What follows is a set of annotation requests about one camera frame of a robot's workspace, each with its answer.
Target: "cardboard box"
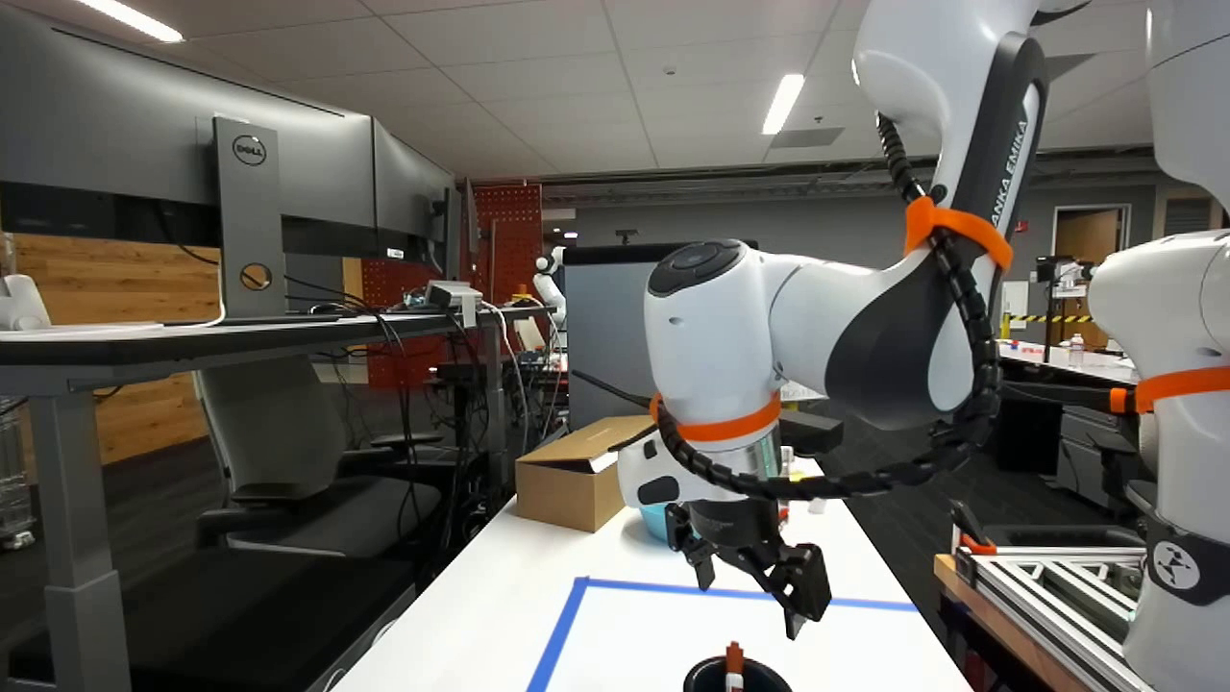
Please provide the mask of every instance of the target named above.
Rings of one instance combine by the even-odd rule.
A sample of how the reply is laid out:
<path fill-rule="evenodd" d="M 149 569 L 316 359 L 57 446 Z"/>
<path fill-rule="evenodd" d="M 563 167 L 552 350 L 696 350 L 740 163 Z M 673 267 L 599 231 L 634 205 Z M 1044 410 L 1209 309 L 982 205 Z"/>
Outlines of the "cardboard box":
<path fill-rule="evenodd" d="M 515 509 L 538 524 L 599 531 L 617 509 L 617 446 L 652 431 L 649 416 L 608 416 L 515 460 Z"/>

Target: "cable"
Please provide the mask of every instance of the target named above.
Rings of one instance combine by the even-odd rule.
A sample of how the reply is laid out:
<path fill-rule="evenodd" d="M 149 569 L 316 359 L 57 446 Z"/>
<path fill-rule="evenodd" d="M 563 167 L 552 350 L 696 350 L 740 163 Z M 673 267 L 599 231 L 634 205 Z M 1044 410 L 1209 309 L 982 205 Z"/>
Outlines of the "cable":
<path fill-rule="evenodd" d="M 503 341 L 503 350 L 508 350 L 508 359 L 509 359 L 509 375 L 515 375 L 515 390 L 517 390 L 517 431 L 522 431 L 522 446 L 530 446 L 530 431 L 526 431 L 526 410 L 530 410 L 530 404 L 526 404 L 526 382 L 522 382 L 522 366 L 517 366 L 517 359 L 515 359 L 515 350 L 509 350 L 509 341 L 508 341 L 508 315 L 503 315 L 503 309 L 497 309 L 497 304 L 486 304 L 486 299 L 480 299 L 486 313 L 497 313 L 497 318 L 500 318 L 500 341 Z"/>
<path fill-rule="evenodd" d="M 197 256 L 201 267 L 224 267 L 224 260 L 216 260 L 216 256 L 197 254 L 197 250 L 184 247 L 184 242 L 178 242 L 178 247 L 179 247 L 179 254 Z"/>
<path fill-rule="evenodd" d="M 12 400 L 6 409 L 0 409 L 0 420 L 20 410 L 23 404 L 29 404 L 29 395 Z"/>
<path fill-rule="evenodd" d="M 327 293 L 327 297 L 343 297 L 349 309 L 356 309 L 356 313 L 375 318 L 385 341 L 392 341 L 395 355 L 408 355 L 399 329 L 385 318 L 379 309 L 363 304 L 360 297 L 331 287 L 331 286 L 316 286 L 316 281 L 303 281 L 303 278 L 284 278 L 284 281 L 301 286 L 301 287 Z M 416 416 L 409 400 L 399 395 L 399 436 L 403 436 L 403 446 L 408 446 L 408 487 L 399 496 L 395 524 L 392 524 L 395 543 L 403 537 L 408 509 L 416 510 L 416 527 L 424 524 L 420 479 L 416 479 L 420 478 L 420 450 L 416 450 L 416 436 L 409 436 L 409 416 Z"/>

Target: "desk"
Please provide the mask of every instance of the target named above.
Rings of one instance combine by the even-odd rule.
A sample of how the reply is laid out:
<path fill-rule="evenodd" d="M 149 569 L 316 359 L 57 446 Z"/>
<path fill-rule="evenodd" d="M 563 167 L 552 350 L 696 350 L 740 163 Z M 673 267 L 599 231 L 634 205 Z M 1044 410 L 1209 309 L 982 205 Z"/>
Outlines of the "desk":
<path fill-rule="evenodd" d="M 999 340 L 999 359 L 1004 363 L 1058 368 L 1058 374 L 1087 375 L 1087 382 L 1137 386 L 1137 374 L 1132 374 L 1132 366 L 1126 359 L 1069 355 L 1060 345 L 1048 345 L 1048 363 L 1040 363 L 1040 355 L 1044 355 L 1040 341 Z"/>
<path fill-rule="evenodd" d="M 579 534 L 522 518 L 509 502 L 333 692 L 658 692 L 680 688 L 731 638 L 798 692 L 969 688 L 844 502 L 817 515 L 793 502 L 785 534 L 817 543 L 832 583 L 831 611 L 798 641 L 737 569 L 717 564 L 716 592 L 698 597 L 689 561 L 649 543 L 639 510 Z"/>
<path fill-rule="evenodd" d="M 452 329 L 444 315 L 385 315 L 379 322 L 372 315 L 356 315 L 333 322 L 272 328 L 142 322 L 0 329 L 0 391 L 28 395 L 34 420 L 34 466 L 40 500 L 39 510 L 47 546 L 47 625 L 53 638 L 57 688 L 129 688 L 120 574 L 112 564 L 108 502 L 97 460 L 93 390 L 155 382 L 179 368 L 208 368 L 243 359 L 372 341 L 385 340 L 385 329 L 395 329 L 403 340 Z M 503 431 L 503 395 L 490 404 L 500 410 L 490 410 L 486 436 Z"/>

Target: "floor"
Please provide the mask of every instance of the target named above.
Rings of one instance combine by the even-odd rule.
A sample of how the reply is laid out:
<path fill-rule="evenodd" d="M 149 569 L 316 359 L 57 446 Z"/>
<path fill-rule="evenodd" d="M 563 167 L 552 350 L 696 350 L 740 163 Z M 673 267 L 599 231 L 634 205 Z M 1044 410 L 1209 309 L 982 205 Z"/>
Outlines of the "floor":
<path fill-rule="evenodd" d="M 844 422 L 840 450 L 831 452 L 832 469 L 864 469 L 901 459 L 917 436 L 876 436 Z M 208 441 L 165 450 L 103 474 L 112 509 L 112 546 L 121 583 L 192 555 L 192 518 L 217 500 L 216 459 Z M 950 500 L 969 500 L 982 524 L 1103 524 L 1094 509 L 1044 487 L 1035 474 L 1004 474 L 994 460 L 972 459 L 958 474 L 928 486 L 898 487 L 887 496 L 850 500 L 854 515 L 901 582 L 921 615 L 935 615 L 928 559 L 950 543 Z M 40 551 L 0 555 L 0 674 L 6 641 L 40 625 Z"/>

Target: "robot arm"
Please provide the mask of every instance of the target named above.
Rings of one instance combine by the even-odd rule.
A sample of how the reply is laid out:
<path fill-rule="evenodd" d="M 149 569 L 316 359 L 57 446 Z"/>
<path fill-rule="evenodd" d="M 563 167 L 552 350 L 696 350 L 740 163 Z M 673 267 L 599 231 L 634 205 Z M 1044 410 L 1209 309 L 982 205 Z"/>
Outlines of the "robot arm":
<path fill-rule="evenodd" d="M 945 459 L 982 420 L 994 341 L 986 297 L 1010 256 L 1018 186 L 1036 143 L 1040 51 L 1026 38 L 1036 0 L 873 0 L 854 74 L 880 109 L 893 179 L 912 199 L 907 254 L 887 269 L 755 254 L 740 242 L 685 247 L 645 297 L 659 437 L 680 466 L 621 466 L 631 502 L 673 502 L 673 543 L 698 583 L 709 559 L 755 575 L 789 636 L 825 607 L 817 546 L 785 546 L 775 500 L 854 496 L 917 479 L 894 474 L 780 474 L 775 386 L 798 382 L 876 427 L 941 420 Z M 907 177 L 894 123 L 941 135 L 928 190 Z"/>
<path fill-rule="evenodd" d="M 548 318 L 563 318 L 568 299 L 563 293 L 552 286 L 552 272 L 563 267 L 563 247 L 552 247 L 548 254 L 543 254 L 534 260 L 534 293 L 538 299 L 548 309 Z"/>
<path fill-rule="evenodd" d="M 1147 109 L 1165 173 L 1230 205 L 1230 4 L 1147 0 Z M 1109 254 L 1087 286 L 1094 322 L 1137 374 L 1158 427 L 1158 509 L 1126 660 L 1158 688 L 1224 688 L 1230 636 L 1230 231 Z"/>

